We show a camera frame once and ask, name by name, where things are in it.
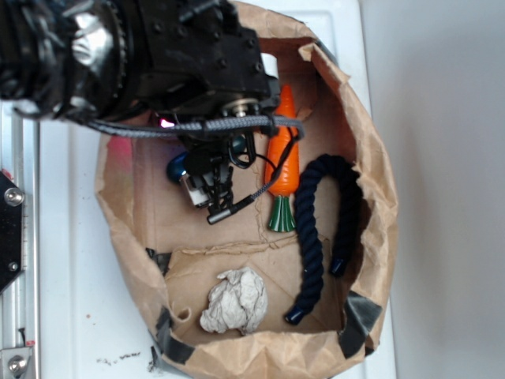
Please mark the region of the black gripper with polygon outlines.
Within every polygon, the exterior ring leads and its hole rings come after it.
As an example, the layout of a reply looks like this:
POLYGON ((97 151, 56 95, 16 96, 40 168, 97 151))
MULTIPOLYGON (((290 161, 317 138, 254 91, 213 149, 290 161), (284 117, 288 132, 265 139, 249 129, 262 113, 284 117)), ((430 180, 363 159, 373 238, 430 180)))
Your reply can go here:
POLYGON ((186 151, 173 158, 173 181, 179 182, 196 208, 206 208, 208 222, 218 223, 253 202, 234 203, 234 168, 256 161, 253 131, 231 131, 217 137, 181 137, 186 151))

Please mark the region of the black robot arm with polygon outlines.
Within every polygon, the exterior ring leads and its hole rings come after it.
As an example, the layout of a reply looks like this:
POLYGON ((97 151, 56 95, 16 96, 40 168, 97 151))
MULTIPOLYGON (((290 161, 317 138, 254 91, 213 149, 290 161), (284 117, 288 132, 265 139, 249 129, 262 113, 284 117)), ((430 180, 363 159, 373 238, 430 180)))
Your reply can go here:
POLYGON ((276 132, 276 59, 228 1, 4 1, 1 97, 23 118, 131 138, 177 137, 168 175, 217 223, 253 134, 276 132))

